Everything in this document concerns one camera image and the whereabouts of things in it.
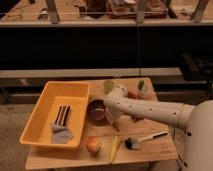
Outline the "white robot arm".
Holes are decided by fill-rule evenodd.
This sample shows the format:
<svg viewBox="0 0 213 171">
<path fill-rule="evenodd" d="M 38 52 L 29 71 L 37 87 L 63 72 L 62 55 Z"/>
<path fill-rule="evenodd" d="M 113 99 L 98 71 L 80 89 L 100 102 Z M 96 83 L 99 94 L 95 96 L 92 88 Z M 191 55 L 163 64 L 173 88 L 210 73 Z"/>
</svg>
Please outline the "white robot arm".
<svg viewBox="0 0 213 171">
<path fill-rule="evenodd" d="M 123 114 L 160 122 L 186 133 L 182 171 L 213 171 L 213 100 L 196 106 L 127 97 L 128 89 L 116 85 L 104 98 L 107 119 L 114 124 Z"/>
</svg>

